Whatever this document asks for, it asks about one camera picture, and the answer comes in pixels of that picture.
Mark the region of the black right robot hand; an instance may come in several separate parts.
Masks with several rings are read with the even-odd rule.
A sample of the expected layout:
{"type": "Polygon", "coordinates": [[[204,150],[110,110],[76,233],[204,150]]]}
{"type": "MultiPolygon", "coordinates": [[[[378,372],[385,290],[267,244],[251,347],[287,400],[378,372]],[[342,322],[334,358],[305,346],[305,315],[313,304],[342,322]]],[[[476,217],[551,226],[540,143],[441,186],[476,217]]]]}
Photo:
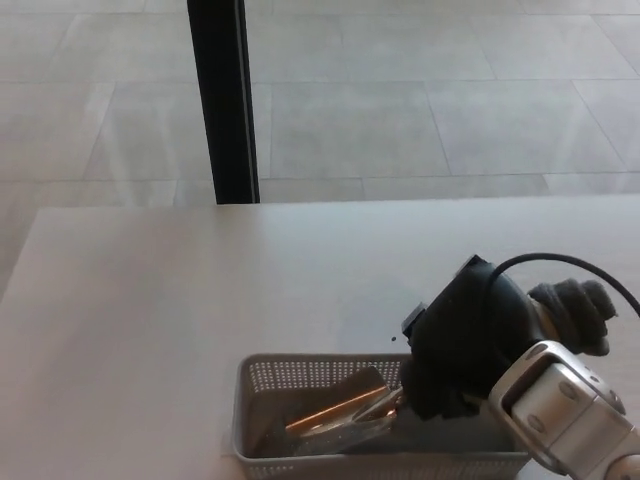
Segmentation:
{"type": "Polygon", "coordinates": [[[545,338],[532,300],[495,266],[474,255],[428,305],[402,322],[411,354],[400,369],[405,404],[422,420],[479,413],[496,382],[545,338]]]}

